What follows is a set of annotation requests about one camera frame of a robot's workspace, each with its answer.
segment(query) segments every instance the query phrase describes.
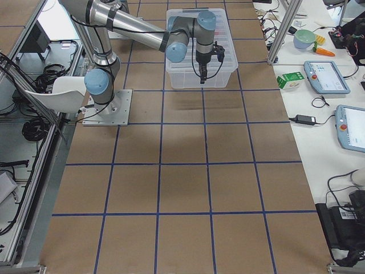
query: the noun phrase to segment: green box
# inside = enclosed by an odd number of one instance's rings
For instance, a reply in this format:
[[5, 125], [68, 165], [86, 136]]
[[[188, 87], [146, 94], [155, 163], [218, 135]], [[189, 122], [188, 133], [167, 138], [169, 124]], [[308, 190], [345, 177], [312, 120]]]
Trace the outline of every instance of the green box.
[[279, 88], [298, 87], [304, 81], [304, 76], [300, 72], [286, 73], [277, 78]]

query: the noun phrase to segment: white label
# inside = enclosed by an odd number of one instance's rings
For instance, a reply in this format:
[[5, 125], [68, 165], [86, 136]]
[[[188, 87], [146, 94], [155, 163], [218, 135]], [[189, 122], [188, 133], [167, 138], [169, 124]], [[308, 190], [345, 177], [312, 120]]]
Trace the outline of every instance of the white label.
[[356, 215], [354, 212], [345, 211], [342, 208], [339, 208], [340, 214], [343, 220], [356, 220]]

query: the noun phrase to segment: blue bowl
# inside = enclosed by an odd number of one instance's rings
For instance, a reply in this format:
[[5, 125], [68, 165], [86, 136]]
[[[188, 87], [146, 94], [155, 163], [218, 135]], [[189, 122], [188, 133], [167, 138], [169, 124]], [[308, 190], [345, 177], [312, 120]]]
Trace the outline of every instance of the blue bowl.
[[298, 30], [294, 34], [294, 46], [298, 49], [306, 49], [315, 41], [315, 34], [309, 30]]

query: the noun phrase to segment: white plastic bin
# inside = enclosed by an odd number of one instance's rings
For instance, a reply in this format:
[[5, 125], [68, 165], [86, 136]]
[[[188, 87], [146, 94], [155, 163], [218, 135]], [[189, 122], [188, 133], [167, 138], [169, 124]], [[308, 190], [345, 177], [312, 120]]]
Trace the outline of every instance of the white plastic bin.
[[[191, 10], [168, 10], [167, 21], [171, 16], [198, 17], [198, 13], [206, 9]], [[188, 52], [185, 59], [180, 63], [172, 63], [166, 59], [166, 71], [170, 76], [173, 88], [196, 88], [196, 87], [225, 87], [232, 72], [238, 68], [236, 52], [233, 47], [232, 36], [229, 31], [228, 20], [224, 9], [208, 9], [217, 17], [217, 27], [214, 41], [225, 49], [225, 58], [219, 73], [212, 79], [208, 79], [204, 84], [200, 84], [200, 78], [194, 73], [192, 67], [192, 43], [189, 41]], [[193, 60], [195, 70], [199, 73], [199, 65], [195, 61], [196, 41], [194, 40]], [[215, 74], [220, 66], [217, 56], [212, 56], [212, 61], [207, 65], [208, 77]]]

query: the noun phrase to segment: metal bracket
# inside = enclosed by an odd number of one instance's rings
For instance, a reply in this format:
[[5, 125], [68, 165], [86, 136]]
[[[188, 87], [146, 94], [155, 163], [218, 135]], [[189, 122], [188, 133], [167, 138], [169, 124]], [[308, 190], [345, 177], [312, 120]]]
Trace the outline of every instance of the metal bracket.
[[[118, 90], [115, 92], [115, 96], [121, 102], [121, 106], [117, 113], [111, 114], [109, 116], [100, 116], [96, 114], [95, 108], [87, 108], [84, 113], [84, 117], [90, 117], [89, 119], [83, 120], [84, 126], [127, 126], [129, 111], [131, 109], [131, 101], [132, 101], [132, 90]], [[90, 97], [88, 104], [93, 104], [94, 100]]]

